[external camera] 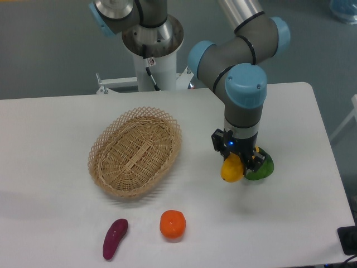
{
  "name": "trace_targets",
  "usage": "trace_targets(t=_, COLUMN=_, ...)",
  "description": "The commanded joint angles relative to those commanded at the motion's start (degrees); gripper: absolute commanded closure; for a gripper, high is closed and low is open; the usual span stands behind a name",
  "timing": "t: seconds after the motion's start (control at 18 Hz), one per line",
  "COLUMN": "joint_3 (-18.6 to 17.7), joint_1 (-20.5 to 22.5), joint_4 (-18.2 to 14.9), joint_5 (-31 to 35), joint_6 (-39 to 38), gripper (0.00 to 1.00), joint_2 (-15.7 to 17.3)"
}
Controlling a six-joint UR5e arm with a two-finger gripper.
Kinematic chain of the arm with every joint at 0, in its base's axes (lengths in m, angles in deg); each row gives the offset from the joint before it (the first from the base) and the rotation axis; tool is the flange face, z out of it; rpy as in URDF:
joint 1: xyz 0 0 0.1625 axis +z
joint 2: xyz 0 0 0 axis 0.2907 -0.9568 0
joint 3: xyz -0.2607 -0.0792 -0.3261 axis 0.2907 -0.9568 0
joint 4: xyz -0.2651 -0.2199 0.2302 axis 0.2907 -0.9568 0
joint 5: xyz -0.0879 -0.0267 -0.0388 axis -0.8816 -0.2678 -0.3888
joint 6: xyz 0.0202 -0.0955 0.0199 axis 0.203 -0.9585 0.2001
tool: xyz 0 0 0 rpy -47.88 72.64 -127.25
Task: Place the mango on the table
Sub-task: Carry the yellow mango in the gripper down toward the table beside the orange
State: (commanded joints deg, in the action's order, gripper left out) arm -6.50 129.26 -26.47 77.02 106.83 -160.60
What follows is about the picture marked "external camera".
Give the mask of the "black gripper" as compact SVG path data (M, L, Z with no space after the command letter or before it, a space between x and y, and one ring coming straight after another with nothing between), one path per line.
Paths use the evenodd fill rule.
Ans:
M226 132L216 129L211 135L214 150L219 152L224 161L231 153L240 157L242 163L245 165L245 172L256 173L265 163L267 153L264 150L255 148L258 134L256 133L249 138L235 138L232 131Z

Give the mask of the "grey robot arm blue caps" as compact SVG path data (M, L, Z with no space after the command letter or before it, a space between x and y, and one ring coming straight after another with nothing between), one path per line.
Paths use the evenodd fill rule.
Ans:
M285 50L290 30L278 17L269 18L258 1L220 1L234 31L222 45L197 43L188 68L225 105L224 128L212 134L214 149L223 158L240 158L243 172L257 172L266 162L255 148L267 76L259 63ZM140 91L173 90L174 58L184 40L180 22L168 14L166 1L92 1L90 11L106 36L121 34L133 55Z

